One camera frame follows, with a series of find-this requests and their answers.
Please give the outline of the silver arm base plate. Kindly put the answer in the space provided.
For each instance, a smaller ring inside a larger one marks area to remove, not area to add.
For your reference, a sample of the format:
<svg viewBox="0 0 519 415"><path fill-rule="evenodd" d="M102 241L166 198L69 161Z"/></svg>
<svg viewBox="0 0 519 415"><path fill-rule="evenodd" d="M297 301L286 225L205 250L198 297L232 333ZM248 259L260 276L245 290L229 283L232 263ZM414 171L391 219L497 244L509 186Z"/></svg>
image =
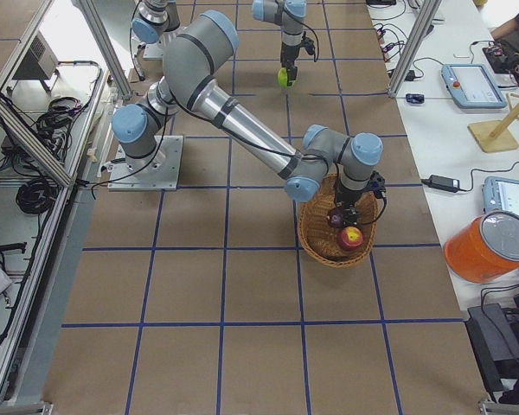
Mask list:
<svg viewBox="0 0 519 415"><path fill-rule="evenodd" d="M161 61L163 59L163 52L165 47L171 40L171 35L163 34L158 42L147 44L144 47L143 59L145 61Z"/></svg>
<svg viewBox="0 0 519 415"><path fill-rule="evenodd" d="M109 190L176 191L184 136L156 135L155 140L159 149L142 159L127 156L122 145L118 145L117 158L123 158L123 161L114 163L112 167L108 168L110 179L107 187Z"/></svg>

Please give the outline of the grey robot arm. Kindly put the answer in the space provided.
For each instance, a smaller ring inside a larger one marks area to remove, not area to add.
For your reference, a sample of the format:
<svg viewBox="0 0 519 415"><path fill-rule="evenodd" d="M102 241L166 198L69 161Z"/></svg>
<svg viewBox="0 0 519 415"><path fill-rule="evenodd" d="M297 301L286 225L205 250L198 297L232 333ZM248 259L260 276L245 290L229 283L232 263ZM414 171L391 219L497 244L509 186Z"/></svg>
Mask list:
<svg viewBox="0 0 519 415"><path fill-rule="evenodd" d="M304 44L304 22L307 2L303 0L253 0L252 16L260 22L269 22L282 30L278 82L291 87L298 76L296 59Z"/></svg>
<svg viewBox="0 0 519 415"><path fill-rule="evenodd" d="M218 86L215 72L238 45L234 25L216 10L201 13L167 44L163 78L150 88L149 96L120 108L112 117L112 130L126 159L150 161L158 148L156 134L177 109L183 109L238 140L285 180L285 192L294 201L310 201L330 167L341 166L329 223L332 227L369 224L356 204L367 193L385 196L384 180L375 171L383 151L381 139L366 132L346 136L313 124L304 134L304 149L294 149Z"/></svg>

